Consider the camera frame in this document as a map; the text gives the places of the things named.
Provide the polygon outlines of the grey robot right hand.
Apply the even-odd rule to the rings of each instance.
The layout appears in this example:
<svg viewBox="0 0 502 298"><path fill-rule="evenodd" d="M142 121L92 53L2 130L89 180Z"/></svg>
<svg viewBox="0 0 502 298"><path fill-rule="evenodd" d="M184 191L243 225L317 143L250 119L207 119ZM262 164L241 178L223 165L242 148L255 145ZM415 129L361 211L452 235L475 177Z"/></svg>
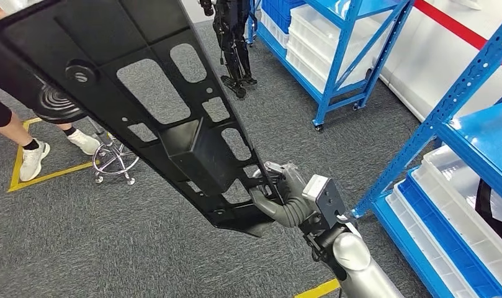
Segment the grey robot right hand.
<svg viewBox="0 0 502 298"><path fill-rule="evenodd" d="M283 204L267 199L260 188L249 190L253 204L264 214L285 227L297 227L314 212L302 192L307 184L293 163L280 165L267 161L266 171L272 176Z"/></svg>

